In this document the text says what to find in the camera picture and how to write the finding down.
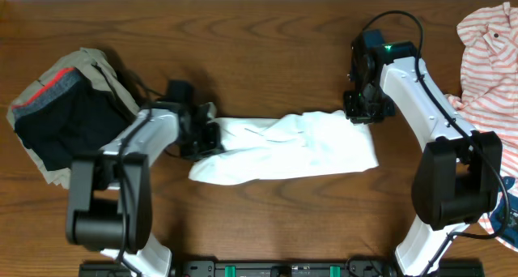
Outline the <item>white t-shirt green logo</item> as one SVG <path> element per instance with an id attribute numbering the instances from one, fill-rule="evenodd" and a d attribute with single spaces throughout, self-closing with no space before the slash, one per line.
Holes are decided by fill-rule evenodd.
<path id="1" fill-rule="evenodd" d="M 342 110 L 280 119 L 219 117 L 224 152 L 197 161 L 189 179 L 215 185 L 283 180 L 376 168 L 372 135 Z"/>

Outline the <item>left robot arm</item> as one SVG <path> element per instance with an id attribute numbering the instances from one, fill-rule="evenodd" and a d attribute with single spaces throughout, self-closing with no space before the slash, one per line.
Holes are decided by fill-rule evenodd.
<path id="1" fill-rule="evenodd" d="M 214 104 L 193 98 L 191 83 L 171 80 L 113 141 L 73 158 L 66 239 L 113 259 L 84 263 L 79 275 L 176 275 L 172 251 L 151 231 L 150 169 L 171 145 L 190 161 L 223 152 Z"/>

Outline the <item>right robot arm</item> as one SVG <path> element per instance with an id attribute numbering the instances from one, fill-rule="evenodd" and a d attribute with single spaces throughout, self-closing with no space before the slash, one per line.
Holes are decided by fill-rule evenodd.
<path id="1" fill-rule="evenodd" d="M 351 48 L 346 117 L 371 124 L 400 110 L 422 149 L 411 188 L 416 217 L 384 275 L 439 275 L 451 242 L 497 206 L 501 140 L 456 114 L 412 42 L 388 44 L 380 31 L 364 30 Z"/>

